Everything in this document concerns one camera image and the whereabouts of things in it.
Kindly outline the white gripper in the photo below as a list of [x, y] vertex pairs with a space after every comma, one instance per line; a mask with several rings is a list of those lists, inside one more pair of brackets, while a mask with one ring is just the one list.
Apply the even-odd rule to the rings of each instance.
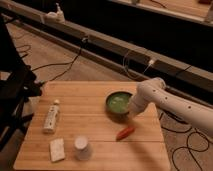
[[129, 119], [134, 118], [139, 113], [142, 113], [148, 107], [149, 100], [146, 97], [146, 94], [140, 91], [137, 91], [131, 98], [128, 104], [129, 112], [127, 117]]

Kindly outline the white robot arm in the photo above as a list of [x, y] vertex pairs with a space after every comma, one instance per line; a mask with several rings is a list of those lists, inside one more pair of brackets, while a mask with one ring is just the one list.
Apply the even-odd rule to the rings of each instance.
[[213, 109], [168, 93], [165, 88], [164, 80], [159, 77], [140, 82], [129, 100], [130, 114], [136, 116], [154, 103], [213, 138]]

